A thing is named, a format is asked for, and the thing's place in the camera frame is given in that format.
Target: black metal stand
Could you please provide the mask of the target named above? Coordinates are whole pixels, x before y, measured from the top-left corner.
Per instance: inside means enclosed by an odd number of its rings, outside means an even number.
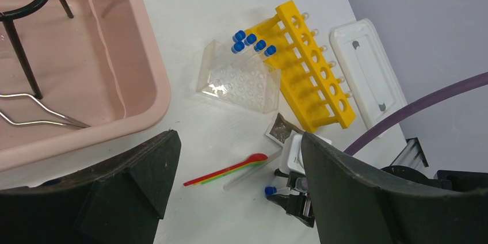
[[[24,71],[25,76],[27,77],[27,80],[29,81],[30,88],[34,92],[34,96],[37,99],[42,99],[43,95],[41,93],[41,90],[39,89],[39,85],[37,84],[37,80],[34,77],[34,73],[32,72],[31,66],[29,64],[29,61],[27,59],[27,56],[24,51],[24,47],[22,46],[22,42],[20,41],[20,38],[18,37],[18,33],[14,24],[14,20],[26,17],[39,9],[41,9],[48,0],[34,0],[28,5],[21,7],[16,10],[8,11],[8,12],[0,12],[0,21],[3,23],[3,26],[5,27],[5,30],[7,31],[7,35],[10,39],[10,42],[12,43],[12,47],[15,50],[15,53],[17,55],[17,58],[20,62],[20,65],[22,66],[22,69]],[[66,0],[59,0],[61,5],[64,8],[64,11],[68,15],[69,18],[74,18],[73,13],[71,12],[71,9],[66,2]]]

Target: hole in rack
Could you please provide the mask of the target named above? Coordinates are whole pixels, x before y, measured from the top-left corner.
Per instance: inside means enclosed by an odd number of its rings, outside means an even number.
[[[345,112],[345,111],[346,111],[346,105],[347,105],[347,104],[346,104],[346,101],[344,101],[344,100],[342,100],[342,99],[340,99],[340,100],[339,100],[339,109],[340,109],[341,111],[343,111],[343,112]]]
[[[310,76],[310,81],[312,81],[312,85],[314,85],[314,87],[317,87],[317,82],[315,81],[315,78],[313,76]]]
[[[287,41],[288,41],[288,44],[292,44],[293,43],[293,39],[291,39],[291,36],[289,35],[289,33],[285,33],[285,38],[287,38]]]
[[[337,87],[334,84],[330,85],[330,93],[334,96],[337,93]]]
[[[315,63],[319,62],[319,53],[317,52],[317,50],[312,50],[312,52],[310,52],[310,55],[312,56],[312,60]]]
[[[322,67],[321,68],[321,76],[323,79],[327,79],[329,77],[329,73],[326,68]]]
[[[302,55],[300,54],[300,51],[298,51],[298,48],[294,47],[293,52],[295,53],[295,55],[298,59],[300,59],[302,57]]]
[[[321,99],[322,100],[325,100],[325,96],[323,95],[322,91],[319,90],[318,93],[319,93],[319,96],[321,97]]]
[[[302,42],[305,45],[310,45],[310,36],[308,34],[302,34]]]
[[[308,69],[308,66],[305,62],[302,63],[302,68],[305,70],[306,73],[310,72],[310,70]]]
[[[291,17],[291,23],[296,27],[296,28],[300,28],[301,24],[300,24],[300,20],[298,19],[297,16],[292,16]]]
[[[325,104],[325,108],[327,108],[327,110],[329,111],[330,116],[334,114],[334,111],[332,110],[329,104]]]

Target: black stand leg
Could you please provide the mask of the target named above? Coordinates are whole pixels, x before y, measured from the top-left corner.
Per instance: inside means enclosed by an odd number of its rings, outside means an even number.
[[[66,2],[66,0],[59,0],[61,2],[61,5],[63,5],[64,11],[68,15],[68,18],[74,18],[73,12],[70,9],[70,6]]]
[[[15,28],[14,22],[10,20],[3,21],[3,25],[5,27],[5,30],[7,31],[7,35],[10,39],[10,42],[12,43],[12,46],[17,54],[20,65],[24,70],[24,74],[27,77],[27,80],[29,81],[30,88],[32,88],[32,91],[34,92],[34,96],[37,99],[42,99],[43,95],[41,93],[41,90],[39,89],[39,85],[37,85],[37,81],[36,78],[34,77],[34,73],[32,72],[29,61],[27,61],[27,56],[25,54],[22,43],[20,42],[20,39],[18,37],[18,33]]]

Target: white table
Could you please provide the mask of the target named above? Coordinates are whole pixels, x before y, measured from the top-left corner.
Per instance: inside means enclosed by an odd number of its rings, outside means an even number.
[[[236,174],[203,186],[182,187],[187,180],[232,165],[251,153],[270,154],[278,149],[263,135],[272,113],[263,115],[197,95],[195,87],[203,48],[212,39],[223,39],[273,16],[274,8],[286,1],[144,0],[171,82],[171,105],[163,121],[141,134],[0,173],[0,188],[36,186],[110,158],[171,128],[180,135],[181,157],[155,243],[319,243],[316,228],[305,227],[265,199],[265,186],[285,184],[284,179],[272,175],[277,161],[228,192],[222,185]],[[330,29],[356,20],[348,0],[294,1],[301,11],[310,13],[309,27],[320,30],[321,34],[315,37],[319,45],[330,48]],[[331,49],[325,57],[335,60]],[[339,67],[333,71],[336,76],[342,73]],[[317,134],[345,149],[366,131],[354,107],[358,118],[349,129],[330,125]],[[283,97],[279,111],[298,124]],[[405,139],[397,125],[356,157],[383,167],[404,146]]]

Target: purple hose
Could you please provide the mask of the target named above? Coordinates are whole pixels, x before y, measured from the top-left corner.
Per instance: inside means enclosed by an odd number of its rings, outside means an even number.
[[[435,91],[428,94],[417,101],[414,101],[400,110],[394,112],[391,116],[386,117],[384,120],[380,121],[373,128],[369,129],[366,133],[360,136],[355,142],[353,142],[344,153],[348,155],[354,155],[361,148],[366,146],[370,141],[374,140],[376,137],[381,135],[384,131],[388,130],[390,127],[399,123],[400,121],[406,119],[407,117],[420,112],[432,105],[435,105],[441,101],[448,98],[454,97],[458,94],[465,93],[470,90],[488,85],[488,73],[482,73],[471,78],[454,83],[451,86],[447,86],[443,89]]]

